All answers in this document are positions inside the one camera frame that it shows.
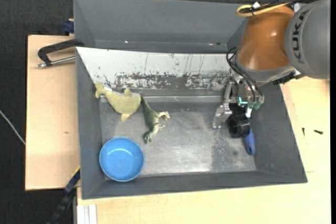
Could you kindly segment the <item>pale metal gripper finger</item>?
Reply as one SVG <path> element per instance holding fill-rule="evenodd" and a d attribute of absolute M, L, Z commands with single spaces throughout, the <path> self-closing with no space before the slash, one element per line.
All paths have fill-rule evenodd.
<path fill-rule="evenodd" d="M 215 111 L 212 121 L 213 129 L 221 129 L 222 125 L 226 123 L 228 118 L 232 115 L 232 111 L 228 104 L 221 104 Z"/>

